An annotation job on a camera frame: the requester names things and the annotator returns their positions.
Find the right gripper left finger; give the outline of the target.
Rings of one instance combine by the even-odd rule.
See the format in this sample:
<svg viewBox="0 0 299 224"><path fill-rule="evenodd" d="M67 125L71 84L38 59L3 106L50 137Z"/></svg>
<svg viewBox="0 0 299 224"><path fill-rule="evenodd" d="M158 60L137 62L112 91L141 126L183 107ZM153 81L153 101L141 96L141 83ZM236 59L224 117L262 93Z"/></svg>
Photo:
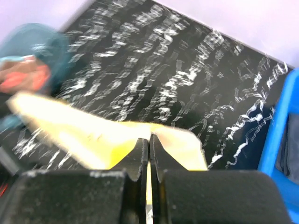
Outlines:
<svg viewBox="0 0 299 224"><path fill-rule="evenodd" d="M133 150L112 170L126 170L120 214L121 224L146 223L146 184L149 144L138 139Z"/></svg>

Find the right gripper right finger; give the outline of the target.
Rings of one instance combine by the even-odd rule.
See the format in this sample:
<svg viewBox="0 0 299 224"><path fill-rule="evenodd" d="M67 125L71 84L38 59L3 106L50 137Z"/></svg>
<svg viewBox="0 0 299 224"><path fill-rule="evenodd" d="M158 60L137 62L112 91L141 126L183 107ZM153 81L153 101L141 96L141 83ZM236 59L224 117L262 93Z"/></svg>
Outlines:
<svg viewBox="0 0 299 224"><path fill-rule="evenodd" d="M151 187L153 223L160 224L166 216L163 176L165 171L178 169L186 170L163 148L159 138L153 134L149 140L149 161L151 167Z"/></svg>

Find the yellow towel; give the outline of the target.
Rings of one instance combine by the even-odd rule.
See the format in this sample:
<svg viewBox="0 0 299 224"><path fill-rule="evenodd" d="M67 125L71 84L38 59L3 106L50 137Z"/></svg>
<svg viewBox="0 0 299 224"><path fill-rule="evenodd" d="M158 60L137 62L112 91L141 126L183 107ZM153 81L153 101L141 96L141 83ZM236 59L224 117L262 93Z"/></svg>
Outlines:
<svg viewBox="0 0 299 224"><path fill-rule="evenodd" d="M22 172L7 194L3 224L120 224L126 170L112 170L138 139L155 134L163 148L186 170L163 176L166 216L161 224L197 224L195 171L207 170L201 141L184 129L154 123L117 122L84 112L53 98L18 92L9 110L44 143L69 154L81 170L48 169ZM146 209L152 206L150 147Z"/></svg>

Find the dark grey-blue towel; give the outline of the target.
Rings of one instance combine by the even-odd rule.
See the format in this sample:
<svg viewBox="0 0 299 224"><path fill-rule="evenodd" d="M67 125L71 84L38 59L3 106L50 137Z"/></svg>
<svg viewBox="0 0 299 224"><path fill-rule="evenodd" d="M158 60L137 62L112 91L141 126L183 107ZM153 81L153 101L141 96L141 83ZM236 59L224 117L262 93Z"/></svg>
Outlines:
<svg viewBox="0 0 299 224"><path fill-rule="evenodd" d="M290 181L299 183L299 115L291 113L280 143L275 167Z"/></svg>

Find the blue plastic bin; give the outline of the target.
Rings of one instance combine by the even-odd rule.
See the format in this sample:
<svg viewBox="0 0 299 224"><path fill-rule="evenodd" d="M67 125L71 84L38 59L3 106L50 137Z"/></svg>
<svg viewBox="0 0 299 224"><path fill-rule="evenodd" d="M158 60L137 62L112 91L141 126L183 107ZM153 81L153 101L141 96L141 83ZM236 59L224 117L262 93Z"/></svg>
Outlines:
<svg viewBox="0 0 299 224"><path fill-rule="evenodd" d="M299 70L287 75L275 106L258 170L275 182L294 223L299 222Z"/></svg>

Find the brown towel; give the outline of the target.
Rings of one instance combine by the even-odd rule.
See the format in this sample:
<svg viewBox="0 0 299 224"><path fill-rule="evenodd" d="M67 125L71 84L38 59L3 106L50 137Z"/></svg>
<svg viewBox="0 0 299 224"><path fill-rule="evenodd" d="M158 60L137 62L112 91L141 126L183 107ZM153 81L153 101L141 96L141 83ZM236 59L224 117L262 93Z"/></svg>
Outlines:
<svg viewBox="0 0 299 224"><path fill-rule="evenodd" d="M34 55L0 59L0 91L13 95L18 91L38 92L51 78L48 65Z"/></svg>

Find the clear teal plastic bin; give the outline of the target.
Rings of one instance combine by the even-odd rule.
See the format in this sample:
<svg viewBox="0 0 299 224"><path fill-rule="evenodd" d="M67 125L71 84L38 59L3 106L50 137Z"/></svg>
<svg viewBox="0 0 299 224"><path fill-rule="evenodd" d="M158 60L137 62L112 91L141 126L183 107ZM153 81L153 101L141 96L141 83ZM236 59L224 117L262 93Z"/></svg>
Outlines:
<svg viewBox="0 0 299 224"><path fill-rule="evenodd" d="M69 39L55 29L28 23L15 28L0 44L0 62L20 61L23 56L35 56L50 69L50 77L39 93L58 92L70 68Z"/></svg>

